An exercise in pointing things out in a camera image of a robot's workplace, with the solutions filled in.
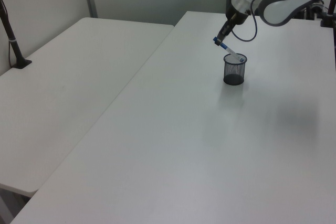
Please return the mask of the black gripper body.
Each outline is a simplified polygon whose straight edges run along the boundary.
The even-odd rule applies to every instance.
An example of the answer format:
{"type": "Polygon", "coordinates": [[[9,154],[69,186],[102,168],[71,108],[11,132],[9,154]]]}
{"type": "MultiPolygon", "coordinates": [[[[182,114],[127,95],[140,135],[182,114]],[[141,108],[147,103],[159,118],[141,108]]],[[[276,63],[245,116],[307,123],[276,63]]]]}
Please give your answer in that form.
{"type": "Polygon", "coordinates": [[[226,18],[230,25],[241,25],[248,18],[248,14],[239,12],[233,5],[226,11],[226,18]]]}

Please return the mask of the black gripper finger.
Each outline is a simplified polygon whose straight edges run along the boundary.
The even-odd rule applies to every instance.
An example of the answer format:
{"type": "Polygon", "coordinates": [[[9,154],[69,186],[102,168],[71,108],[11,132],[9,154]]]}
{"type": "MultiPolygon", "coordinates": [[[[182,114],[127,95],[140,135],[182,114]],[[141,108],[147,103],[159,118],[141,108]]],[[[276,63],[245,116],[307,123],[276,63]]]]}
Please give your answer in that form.
{"type": "Polygon", "coordinates": [[[231,20],[227,20],[222,27],[222,41],[232,32],[235,27],[235,22],[231,20]]]}
{"type": "Polygon", "coordinates": [[[232,31],[231,20],[227,20],[216,36],[216,42],[223,42],[232,31]]]}

